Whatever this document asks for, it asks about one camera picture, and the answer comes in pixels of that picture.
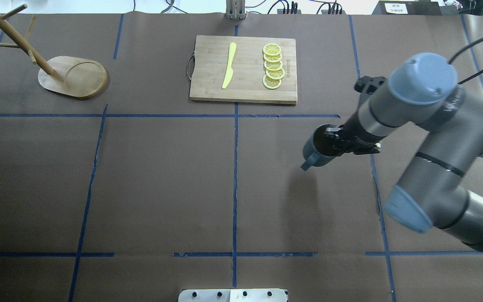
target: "black box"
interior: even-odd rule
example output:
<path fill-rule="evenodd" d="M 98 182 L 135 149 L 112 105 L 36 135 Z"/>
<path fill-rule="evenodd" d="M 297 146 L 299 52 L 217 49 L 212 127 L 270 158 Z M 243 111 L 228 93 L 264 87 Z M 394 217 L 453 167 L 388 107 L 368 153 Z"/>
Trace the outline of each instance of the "black box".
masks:
<path fill-rule="evenodd" d="M 441 16 L 441 9 L 437 2 L 414 2 L 414 1 L 379 1 L 372 15 L 399 15 L 387 12 L 385 3 L 391 4 L 405 4 L 408 13 L 407 15 L 427 15 L 427 16 Z"/>

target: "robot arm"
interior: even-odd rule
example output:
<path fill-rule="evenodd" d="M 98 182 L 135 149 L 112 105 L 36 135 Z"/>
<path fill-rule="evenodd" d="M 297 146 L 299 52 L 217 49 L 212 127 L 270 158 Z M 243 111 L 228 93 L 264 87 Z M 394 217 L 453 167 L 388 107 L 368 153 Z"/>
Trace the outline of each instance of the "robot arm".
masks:
<path fill-rule="evenodd" d="M 429 131 L 385 212 L 416 232 L 435 226 L 483 252 L 483 197 L 460 186 L 483 157 L 483 99 L 467 94 L 454 67 L 432 53 L 411 57 L 388 80 L 361 78 L 355 88 L 369 97 L 361 96 L 345 124 L 328 125 L 314 141 L 324 141 L 327 156 L 336 157 L 378 153 L 378 142 L 407 122 Z"/>

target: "lemon slice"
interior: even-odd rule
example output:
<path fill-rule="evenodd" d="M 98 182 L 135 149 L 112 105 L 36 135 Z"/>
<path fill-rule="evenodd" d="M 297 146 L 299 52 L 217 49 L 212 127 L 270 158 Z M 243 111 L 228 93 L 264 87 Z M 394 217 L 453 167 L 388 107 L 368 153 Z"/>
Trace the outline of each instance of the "lemon slice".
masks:
<path fill-rule="evenodd" d="M 262 48 L 264 54 L 267 55 L 279 55 L 280 54 L 280 46 L 275 43 L 265 44 Z"/>
<path fill-rule="evenodd" d="M 264 54 L 264 59 L 268 62 L 275 63 L 275 62 L 282 60 L 282 54 L 278 54 L 278 55 Z"/>
<path fill-rule="evenodd" d="M 265 75 L 262 78 L 262 83 L 268 89 L 277 89 L 280 86 L 281 81 L 280 80 L 274 80 L 272 78 L 269 78 L 267 75 Z"/>
<path fill-rule="evenodd" d="M 266 68 L 269 71 L 277 71 L 282 68 L 282 61 L 278 61 L 278 62 L 264 61 L 264 68 Z"/>
<path fill-rule="evenodd" d="M 279 69 L 277 71 L 269 71 L 266 69 L 266 75 L 273 80 L 280 80 L 284 78 L 284 69 Z"/>

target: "cup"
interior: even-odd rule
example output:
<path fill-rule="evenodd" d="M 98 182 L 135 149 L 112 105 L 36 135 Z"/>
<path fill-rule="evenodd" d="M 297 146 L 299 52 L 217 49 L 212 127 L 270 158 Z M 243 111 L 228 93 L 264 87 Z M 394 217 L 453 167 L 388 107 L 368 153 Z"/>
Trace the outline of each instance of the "cup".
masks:
<path fill-rule="evenodd" d="M 326 128 L 335 128 L 334 125 L 322 125 L 319 126 L 303 147 L 303 157 L 305 162 L 301 165 L 301 169 L 308 170 L 311 166 L 321 167 L 330 162 L 335 156 L 335 150 L 329 145 L 327 138 L 325 137 Z"/>

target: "knife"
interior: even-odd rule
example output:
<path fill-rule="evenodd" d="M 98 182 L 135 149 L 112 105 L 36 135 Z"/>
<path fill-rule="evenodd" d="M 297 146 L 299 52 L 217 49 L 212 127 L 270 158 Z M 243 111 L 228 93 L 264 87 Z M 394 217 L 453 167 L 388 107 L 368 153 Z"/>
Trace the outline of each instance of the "knife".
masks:
<path fill-rule="evenodd" d="M 225 80 L 223 80 L 222 88 L 225 89 L 230 84 L 230 80 L 232 80 L 232 75 L 234 74 L 234 70 L 232 70 L 232 60 L 234 59 L 234 54 L 236 53 L 236 43 L 230 42 L 229 45 L 229 60 L 226 63 L 226 72 L 225 72 Z"/>

